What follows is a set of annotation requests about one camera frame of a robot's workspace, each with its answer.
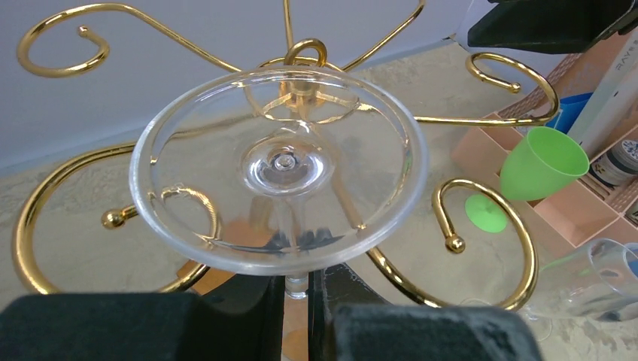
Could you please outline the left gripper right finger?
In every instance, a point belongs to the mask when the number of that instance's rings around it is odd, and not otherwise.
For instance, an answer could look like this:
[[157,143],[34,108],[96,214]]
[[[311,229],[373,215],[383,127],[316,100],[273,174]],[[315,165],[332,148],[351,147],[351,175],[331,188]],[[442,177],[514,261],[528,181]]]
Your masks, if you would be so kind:
[[311,360],[541,360],[531,330],[495,307],[392,305],[346,264],[309,275]]

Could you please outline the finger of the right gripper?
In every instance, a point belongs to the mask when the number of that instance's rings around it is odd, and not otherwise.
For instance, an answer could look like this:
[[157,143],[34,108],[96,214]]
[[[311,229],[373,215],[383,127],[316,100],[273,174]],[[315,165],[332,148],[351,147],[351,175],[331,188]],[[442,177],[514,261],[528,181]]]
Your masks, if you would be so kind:
[[637,27],[636,0],[493,1],[467,31],[471,47],[544,54],[584,53]]

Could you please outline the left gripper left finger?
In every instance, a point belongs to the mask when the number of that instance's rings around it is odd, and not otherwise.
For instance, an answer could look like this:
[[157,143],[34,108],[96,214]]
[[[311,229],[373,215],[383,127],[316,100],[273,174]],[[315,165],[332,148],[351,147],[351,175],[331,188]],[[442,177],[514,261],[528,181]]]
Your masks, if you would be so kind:
[[195,293],[61,293],[1,313],[3,360],[277,360],[284,280],[236,275]]

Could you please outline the clear wine glass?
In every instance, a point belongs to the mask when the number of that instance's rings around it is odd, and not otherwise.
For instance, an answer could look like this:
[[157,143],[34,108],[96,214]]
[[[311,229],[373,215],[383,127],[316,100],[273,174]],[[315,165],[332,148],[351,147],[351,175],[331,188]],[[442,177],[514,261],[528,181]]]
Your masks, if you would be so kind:
[[636,302],[637,244],[598,238],[543,266],[518,315],[543,341],[554,319],[610,316]]
[[429,154],[382,88],[310,66],[240,71],[166,105],[138,139],[129,189],[188,259],[240,275],[308,276],[389,237],[419,203]]

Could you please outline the wooden rack base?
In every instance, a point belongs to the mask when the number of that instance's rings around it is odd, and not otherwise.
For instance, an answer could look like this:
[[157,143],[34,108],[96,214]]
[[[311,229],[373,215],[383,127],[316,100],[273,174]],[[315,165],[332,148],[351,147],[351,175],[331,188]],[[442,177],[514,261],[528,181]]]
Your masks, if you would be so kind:
[[210,269],[192,289],[210,304],[215,360],[307,360],[308,303],[284,294],[283,278]]

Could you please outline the grey board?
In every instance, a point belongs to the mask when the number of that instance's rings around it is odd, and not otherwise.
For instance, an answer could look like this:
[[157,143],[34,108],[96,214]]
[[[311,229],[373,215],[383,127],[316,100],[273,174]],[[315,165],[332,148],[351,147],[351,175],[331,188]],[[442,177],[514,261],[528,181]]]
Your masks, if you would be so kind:
[[567,135],[592,158],[636,98],[637,30],[633,30]]

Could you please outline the green plastic goblet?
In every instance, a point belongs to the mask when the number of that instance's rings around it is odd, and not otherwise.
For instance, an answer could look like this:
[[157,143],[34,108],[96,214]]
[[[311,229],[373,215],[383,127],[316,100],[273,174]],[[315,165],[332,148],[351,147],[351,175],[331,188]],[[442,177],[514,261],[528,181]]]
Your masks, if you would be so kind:
[[546,126],[526,135],[515,129],[473,128],[453,151],[469,175],[490,180],[509,202],[551,196],[583,176],[589,159],[566,134]]

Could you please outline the small round tin jar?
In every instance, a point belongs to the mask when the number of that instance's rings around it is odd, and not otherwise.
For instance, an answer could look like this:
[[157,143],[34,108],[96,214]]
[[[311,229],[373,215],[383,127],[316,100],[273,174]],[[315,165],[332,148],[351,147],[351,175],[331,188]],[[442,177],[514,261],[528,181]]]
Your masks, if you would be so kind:
[[637,141],[618,142],[590,166],[589,174],[607,187],[618,187],[637,176]]

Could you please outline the peach plastic organizer basket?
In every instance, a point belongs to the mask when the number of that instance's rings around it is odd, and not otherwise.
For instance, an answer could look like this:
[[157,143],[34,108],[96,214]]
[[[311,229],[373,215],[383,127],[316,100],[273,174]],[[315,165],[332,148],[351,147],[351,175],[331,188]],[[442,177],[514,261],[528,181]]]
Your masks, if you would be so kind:
[[[564,98],[594,92],[629,35],[613,35],[586,53],[565,56],[549,75],[557,94]],[[621,140],[636,134],[637,100],[590,159],[597,159]],[[636,180],[613,189],[585,175],[547,198],[517,202],[515,207],[540,244],[556,254],[564,254],[594,238],[611,238],[624,244],[635,242],[637,226],[624,212],[636,200]]]

